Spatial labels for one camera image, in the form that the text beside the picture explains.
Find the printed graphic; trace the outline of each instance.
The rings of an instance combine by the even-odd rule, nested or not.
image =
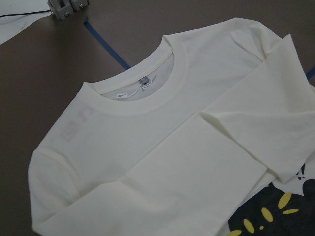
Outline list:
[[[304,167],[298,173],[300,180]],[[303,183],[303,194],[285,193],[271,183],[232,215],[228,236],[315,235],[314,179]]]
[[[304,170],[305,170],[305,164],[302,166],[301,168],[301,172],[296,173],[296,175],[298,175],[298,179],[302,180],[304,177]]]

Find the shirt sleeve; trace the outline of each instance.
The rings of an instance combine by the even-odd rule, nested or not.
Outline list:
[[[197,113],[117,181],[78,199],[69,170],[34,159],[32,207],[50,214],[35,214],[33,229],[44,236],[215,235],[265,171]]]
[[[315,149],[315,96],[290,35],[202,113],[282,182]]]

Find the white paper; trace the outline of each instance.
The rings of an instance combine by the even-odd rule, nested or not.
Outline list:
[[[20,14],[49,10],[47,0],[1,0],[0,15]],[[33,15],[7,16],[0,18],[0,44],[8,41],[33,22],[51,13]]]

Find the brown table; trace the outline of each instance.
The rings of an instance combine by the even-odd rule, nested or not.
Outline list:
[[[0,235],[34,236],[27,182],[32,151],[79,91],[124,69],[83,25],[85,17],[131,66],[161,37],[234,17],[291,34],[305,72],[315,65],[313,0],[93,0],[64,22],[46,17],[0,45]],[[315,76],[310,80],[315,85]]]

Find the clothing tag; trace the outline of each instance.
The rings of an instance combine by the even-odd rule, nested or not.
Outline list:
[[[128,94],[127,93],[117,93],[116,98],[128,98]]]
[[[149,78],[147,76],[143,77],[142,79],[139,80],[139,83],[141,85],[146,85],[148,82],[150,82]]]

